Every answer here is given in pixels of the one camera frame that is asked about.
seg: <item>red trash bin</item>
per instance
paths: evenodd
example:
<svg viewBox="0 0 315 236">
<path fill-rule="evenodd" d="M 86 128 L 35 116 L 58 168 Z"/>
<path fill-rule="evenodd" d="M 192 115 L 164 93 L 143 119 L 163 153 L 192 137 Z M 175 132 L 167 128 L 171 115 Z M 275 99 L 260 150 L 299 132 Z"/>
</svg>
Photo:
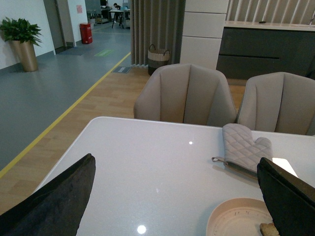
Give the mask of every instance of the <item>red trash bin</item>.
<svg viewBox="0 0 315 236">
<path fill-rule="evenodd" d="M 81 33 L 82 43 L 89 44 L 93 42 L 90 23 L 81 23 L 80 33 Z"/>
</svg>

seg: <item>upholstered chair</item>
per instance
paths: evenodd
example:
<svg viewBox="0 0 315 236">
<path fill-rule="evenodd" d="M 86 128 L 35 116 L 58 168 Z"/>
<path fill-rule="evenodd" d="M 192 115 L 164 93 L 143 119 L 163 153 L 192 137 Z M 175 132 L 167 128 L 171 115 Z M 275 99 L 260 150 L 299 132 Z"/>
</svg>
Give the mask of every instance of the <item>upholstered chair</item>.
<svg viewBox="0 0 315 236">
<path fill-rule="evenodd" d="M 237 123 L 251 130 L 315 135 L 315 81 L 285 72 L 248 79 Z"/>
<path fill-rule="evenodd" d="M 194 64 L 158 68 L 134 104 L 134 118 L 222 127 L 236 121 L 226 77 Z"/>
</svg>

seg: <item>woven basket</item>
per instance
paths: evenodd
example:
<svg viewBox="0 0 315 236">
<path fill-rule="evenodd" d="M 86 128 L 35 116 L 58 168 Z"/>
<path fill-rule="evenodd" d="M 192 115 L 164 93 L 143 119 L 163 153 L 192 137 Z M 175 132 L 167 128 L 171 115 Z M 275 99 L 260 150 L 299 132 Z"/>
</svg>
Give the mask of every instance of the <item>woven basket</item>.
<svg viewBox="0 0 315 236">
<path fill-rule="evenodd" d="M 151 44 L 148 50 L 149 75 L 161 66 L 167 65 L 170 58 L 170 51 L 167 49 L 156 49 L 154 44 Z"/>
</svg>

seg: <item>quilted oven mitt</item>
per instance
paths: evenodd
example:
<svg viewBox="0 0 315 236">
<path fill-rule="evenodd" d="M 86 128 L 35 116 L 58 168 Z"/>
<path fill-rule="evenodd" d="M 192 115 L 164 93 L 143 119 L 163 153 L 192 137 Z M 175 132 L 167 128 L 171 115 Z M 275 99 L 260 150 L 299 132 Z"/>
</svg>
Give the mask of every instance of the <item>quilted oven mitt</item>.
<svg viewBox="0 0 315 236">
<path fill-rule="evenodd" d="M 271 141 L 267 138 L 252 139 L 252 131 L 241 124 L 227 124 L 222 128 L 224 158 L 212 157 L 238 172 L 257 178 L 257 164 L 262 157 L 272 160 Z"/>
</svg>

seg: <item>potted plant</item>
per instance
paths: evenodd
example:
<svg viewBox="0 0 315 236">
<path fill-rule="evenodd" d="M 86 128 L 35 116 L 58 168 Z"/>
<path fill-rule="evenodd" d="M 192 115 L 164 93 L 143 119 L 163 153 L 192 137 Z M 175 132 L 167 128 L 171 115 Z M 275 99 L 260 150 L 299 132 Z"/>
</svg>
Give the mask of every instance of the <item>potted plant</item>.
<svg viewBox="0 0 315 236">
<path fill-rule="evenodd" d="M 34 44 L 39 46 L 41 40 L 40 28 L 37 24 L 31 25 L 25 19 L 10 20 L 6 17 L 0 24 L 0 30 L 4 33 L 4 41 L 11 40 L 24 71 L 36 71 L 38 69 L 34 51 Z"/>
</svg>

